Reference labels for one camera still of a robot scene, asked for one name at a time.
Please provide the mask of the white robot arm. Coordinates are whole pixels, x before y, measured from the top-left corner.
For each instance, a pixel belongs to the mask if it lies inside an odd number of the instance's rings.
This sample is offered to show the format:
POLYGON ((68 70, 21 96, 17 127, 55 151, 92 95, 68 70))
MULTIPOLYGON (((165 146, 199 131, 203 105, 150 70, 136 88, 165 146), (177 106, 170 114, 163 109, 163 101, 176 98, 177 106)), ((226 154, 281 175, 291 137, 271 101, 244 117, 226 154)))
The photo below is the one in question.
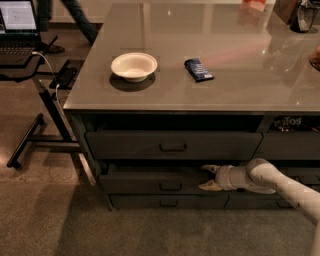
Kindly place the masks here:
POLYGON ((204 165, 201 169, 215 175, 213 179, 199 185, 204 191, 245 189, 260 194, 278 193, 315 225, 310 256, 320 256, 319 192, 284 175, 262 158, 252 159, 244 166, 204 165))

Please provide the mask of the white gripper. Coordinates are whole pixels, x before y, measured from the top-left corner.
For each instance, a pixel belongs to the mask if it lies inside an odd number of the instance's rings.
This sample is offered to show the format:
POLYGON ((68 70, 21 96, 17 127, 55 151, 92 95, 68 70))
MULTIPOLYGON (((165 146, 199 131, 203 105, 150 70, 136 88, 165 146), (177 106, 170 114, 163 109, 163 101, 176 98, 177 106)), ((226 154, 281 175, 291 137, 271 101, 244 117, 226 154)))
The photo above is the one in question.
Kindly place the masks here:
POLYGON ((203 165, 202 170, 209 171, 211 173, 216 173, 215 181, 209 180, 204 184, 200 184, 199 188, 204 191, 225 191, 235 190, 235 187, 231 183, 230 173, 231 165, 203 165))

